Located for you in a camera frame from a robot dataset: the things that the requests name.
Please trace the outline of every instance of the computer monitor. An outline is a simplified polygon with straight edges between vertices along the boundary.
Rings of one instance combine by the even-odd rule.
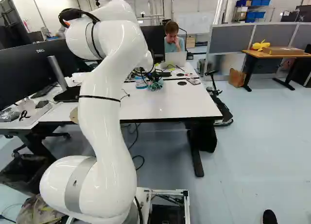
[[[50,55],[56,57],[65,77],[79,71],[65,40],[0,50],[0,110],[57,81]]]
[[[41,31],[30,32],[28,36],[33,43],[44,41]]]
[[[141,26],[140,28],[147,42],[149,51],[154,55],[155,63],[161,63],[165,60],[164,26]]]

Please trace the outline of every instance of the white robotic arm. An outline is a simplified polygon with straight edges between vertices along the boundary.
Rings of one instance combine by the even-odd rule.
[[[103,61],[83,82],[78,117],[96,158],[68,156],[44,173],[40,192],[47,204],[92,224],[121,224],[129,218],[137,189],[136,171],[124,143],[119,119],[121,84],[134,67],[153,60],[131,7],[112,0],[84,16],[66,33],[69,49],[85,59]]]

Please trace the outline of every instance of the keyboard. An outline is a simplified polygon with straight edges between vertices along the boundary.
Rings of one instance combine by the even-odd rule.
[[[53,89],[54,87],[53,86],[46,86],[44,87],[42,90],[38,91],[36,94],[34,94],[33,96],[31,96],[30,98],[31,99],[35,99],[35,98],[39,98],[39,97],[42,97],[42,96],[45,96],[47,95],[51,89]]]
[[[79,101],[80,86],[68,87],[66,91],[54,97],[55,102],[73,103]]]

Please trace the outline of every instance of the whiteboard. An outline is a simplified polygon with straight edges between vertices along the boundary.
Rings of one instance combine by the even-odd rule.
[[[187,34],[209,33],[214,20],[214,12],[175,13],[174,19]]]

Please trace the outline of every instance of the mouse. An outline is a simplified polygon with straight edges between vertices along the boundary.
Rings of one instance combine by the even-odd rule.
[[[35,106],[36,108],[43,108],[46,104],[48,104],[48,100],[41,100],[38,102],[38,104]]]

